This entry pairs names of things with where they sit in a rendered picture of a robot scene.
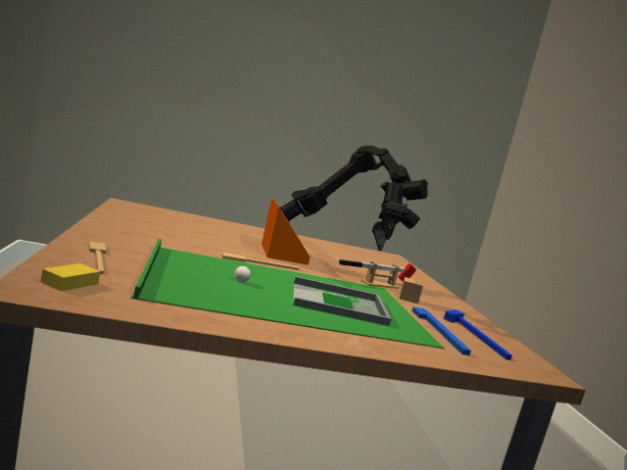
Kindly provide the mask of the green putting mat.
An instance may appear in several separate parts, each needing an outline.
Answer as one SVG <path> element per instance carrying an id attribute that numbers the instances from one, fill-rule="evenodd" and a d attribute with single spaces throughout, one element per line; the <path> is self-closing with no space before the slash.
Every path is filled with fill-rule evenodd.
<path id="1" fill-rule="evenodd" d="M 235 270 L 249 268 L 239 282 Z M 294 305 L 295 277 L 378 294 L 390 326 Z M 135 290 L 134 290 L 135 292 Z M 333 332 L 443 349 L 384 288 L 160 248 L 138 299 Z"/>

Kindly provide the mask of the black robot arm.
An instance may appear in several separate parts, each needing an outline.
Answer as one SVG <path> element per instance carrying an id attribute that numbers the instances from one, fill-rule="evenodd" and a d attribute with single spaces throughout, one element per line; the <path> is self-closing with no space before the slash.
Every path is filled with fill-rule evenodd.
<path id="1" fill-rule="evenodd" d="M 378 156 L 381 163 L 377 163 L 373 155 Z M 330 194 L 357 173 L 377 170 L 382 165 L 386 167 L 392 179 L 392 182 L 386 181 L 380 185 L 385 191 L 384 198 L 386 196 L 395 196 L 403 200 L 404 196 L 408 201 L 427 198 L 428 183 L 426 179 L 411 181 L 407 169 L 403 165 L 397 164 L 389 150 L 370 145 L 359 147 L 352 154 L 348 164 L 343 166 L 319 186 L 293 192 L 291 196 L 294 200 L 282 206 L 280 209 L 288 222 L 301 213 L 304 217 L 314 214 L 327 205 L 326 199 Z M 408 203 L 404 206 L 407 208 Z M 408 229 L 412 229 L 419 220 L 420 217 L 407 208 L 407 213 L 401 223 Z"/>

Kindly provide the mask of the yellow rectangular block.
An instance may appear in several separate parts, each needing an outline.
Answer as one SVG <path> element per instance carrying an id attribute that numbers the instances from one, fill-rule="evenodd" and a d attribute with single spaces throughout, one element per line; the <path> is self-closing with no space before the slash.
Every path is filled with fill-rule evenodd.
<path id="1" fill-rule="evenodd" d="M 42 269 L 42 283 L 60 291 L 99 285 L 100 271 L 84 264 L 72 264 Z"/>

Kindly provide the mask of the white golf ball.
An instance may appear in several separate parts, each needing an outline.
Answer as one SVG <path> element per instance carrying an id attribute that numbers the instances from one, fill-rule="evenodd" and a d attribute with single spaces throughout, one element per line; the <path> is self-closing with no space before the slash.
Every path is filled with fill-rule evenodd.
<path id="1" fill-rule="evenodd" d="M 234 273 L 235 278 L 239 282 L 245 282 L 250 278 L 251 272 L 246 266 L 239 266 Z"/>

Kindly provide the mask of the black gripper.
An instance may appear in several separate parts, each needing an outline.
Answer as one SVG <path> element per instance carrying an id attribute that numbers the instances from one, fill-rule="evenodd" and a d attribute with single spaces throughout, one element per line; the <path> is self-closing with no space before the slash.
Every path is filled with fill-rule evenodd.
<path id="1" fill-rule="evenodd" d="M 386 196 L 381 207 L 379 218 L 382 221 L 375 222 L 372 228 L 378 251 L 382 251 L 386 240 L 393 235 L 396 224 L 401 222 L 407 213 L 402 200 L 395 196 Z"/>

